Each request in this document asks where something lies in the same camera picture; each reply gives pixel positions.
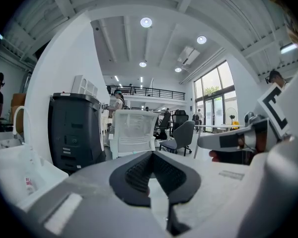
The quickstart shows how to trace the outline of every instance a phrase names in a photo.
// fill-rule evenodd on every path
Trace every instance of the white ceiling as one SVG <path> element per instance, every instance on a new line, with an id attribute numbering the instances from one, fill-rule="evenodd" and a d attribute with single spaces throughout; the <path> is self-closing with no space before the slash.
<path id="1" fill-rule="evenodd" d="M 255 75 L 261 75 L 279 66 L 298 60 L 298 51 L 280 54 L 280 46 L 290 42 L 283 21 L 282 11 L 269 0 L 27 0 L 20 7 L 2 35 L 2 47 L 14 58 L 33 67 L 33 54 L 46 44 L 70 18 L 88 7 L 108 7 L 120 4 L 155 5 L 191 16 L 219 36 L 209 36 L 206 28 L 189 31 L 181 23 L 156 19 L 151 15 L 116 16 L 91 23 L 97 55 L 106 83 L 113 75 L 122 84 L 138 81 L 140 76 L 186 78 L 205 63 L 221 47 L 231 44 L 232 54 L 237 54 L 242 64 L 248 64 Z M 152 28 L 143 28 L 140 19 L 152 19 Z M 198 45 L 196 39 L 205 35 L 208 41 Z M 174 72 L 177 58 L 185 46 L 196 48 L 201 54 L 188 67 L 189 71 Z M 147 60 L 146 68 L 139 62 Z"/>

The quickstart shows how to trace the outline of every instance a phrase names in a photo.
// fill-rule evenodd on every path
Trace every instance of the table leg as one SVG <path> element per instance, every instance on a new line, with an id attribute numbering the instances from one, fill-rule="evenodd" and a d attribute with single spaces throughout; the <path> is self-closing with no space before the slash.
<path id="1" fill-rule="evenodd" d="M 199 126 L 198 139 L 199 139 L 199 137 L 201 136 L 201 129 L 202 129 L 202 127 Z M 194 157 L 193 157 L 193 159 L 195 159 L 195 158 L 197 157 L 198 149 L 199 149 L 199 146 L 198 146 L 198 141 L 197 141 L 197 145 L 195 146 L 195 152 L 194 152 Z"/>

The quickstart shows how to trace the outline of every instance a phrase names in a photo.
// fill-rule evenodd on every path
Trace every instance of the linear light fixture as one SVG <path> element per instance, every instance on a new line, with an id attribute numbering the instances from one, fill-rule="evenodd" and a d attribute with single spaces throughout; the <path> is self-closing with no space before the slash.
<path id="1" fill-rule="evenodd" d="M 294 50 L 298 48 L 298 45 L 297 44 L 294 44 L 294 43 L 290 43 L 286 46 L 283 46 L 280 48 L 280 53 L 284 54 L 284 53 L 287 53 L 289 52 L 290 50 Z"/>

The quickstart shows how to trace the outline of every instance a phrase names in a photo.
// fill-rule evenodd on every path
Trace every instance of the ceiling vent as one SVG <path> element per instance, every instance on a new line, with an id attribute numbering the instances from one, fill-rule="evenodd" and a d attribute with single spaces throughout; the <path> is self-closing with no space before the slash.
<path id="1" fill-rule="evenodd" d="M 182 65 L 190 65 L 199 56 L 199 54 L 200 52 L 194 48 L 186 46 L 180 54 L 178 61 L 181 62 Z"/>

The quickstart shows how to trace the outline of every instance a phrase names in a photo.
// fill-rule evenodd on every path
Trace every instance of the gray office chair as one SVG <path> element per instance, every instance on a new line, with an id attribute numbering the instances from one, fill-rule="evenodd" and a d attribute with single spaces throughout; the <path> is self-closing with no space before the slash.
<path id="1" fill-rule="evenodd" d="M 170 150 L 170 153 L 177 152 L 178 149 L 184 148 L 184 156 L 188 148 L 188 145 L 192 142 L 193 131 L 194 131 L 194 121 L 186 121 L 180 127 L 174 130 L 173 137 L 174 140 L 167 140 L 160 143 L 159 150 L 161 151 L 161 146 Z"/>

